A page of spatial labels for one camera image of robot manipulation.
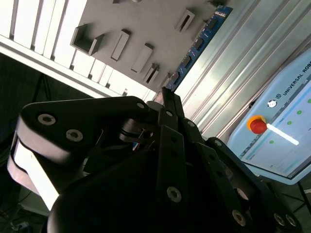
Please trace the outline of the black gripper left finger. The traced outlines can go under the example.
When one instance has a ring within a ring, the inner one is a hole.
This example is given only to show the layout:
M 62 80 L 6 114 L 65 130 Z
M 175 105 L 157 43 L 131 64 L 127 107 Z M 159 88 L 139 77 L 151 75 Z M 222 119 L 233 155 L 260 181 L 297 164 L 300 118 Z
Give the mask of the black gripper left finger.
M 162 103 L 134 96 L 37 102 L 20 112 L 8 161 L 11 177 L 37 193 L 49 210 L 63 190 L 82 176 L 84 159 L 105 149 L 137 143 L 184 152 L 178 131 L 181 99 L 162 89 Z

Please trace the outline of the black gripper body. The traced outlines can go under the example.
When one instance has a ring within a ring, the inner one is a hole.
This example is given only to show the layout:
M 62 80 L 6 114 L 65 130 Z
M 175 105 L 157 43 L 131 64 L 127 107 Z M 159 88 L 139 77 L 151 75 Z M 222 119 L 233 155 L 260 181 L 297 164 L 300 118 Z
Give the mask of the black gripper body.
M 68 187 L 50 233 L 231 233 L 198 149 L 144 150 Z

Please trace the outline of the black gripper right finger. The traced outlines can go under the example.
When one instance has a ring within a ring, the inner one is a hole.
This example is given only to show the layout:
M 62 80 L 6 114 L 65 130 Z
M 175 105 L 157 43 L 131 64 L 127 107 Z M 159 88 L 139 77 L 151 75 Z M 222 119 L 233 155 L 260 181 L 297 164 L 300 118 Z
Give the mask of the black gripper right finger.
M 301 225 L 277 196 L 218 138 L 204 140 L 197 126 L 184 116 L 181 99 L 170 92 L 170 107 L 178 117 L 186 154 L 207 182 L 204 216 L 217 233 L 299 233 Z

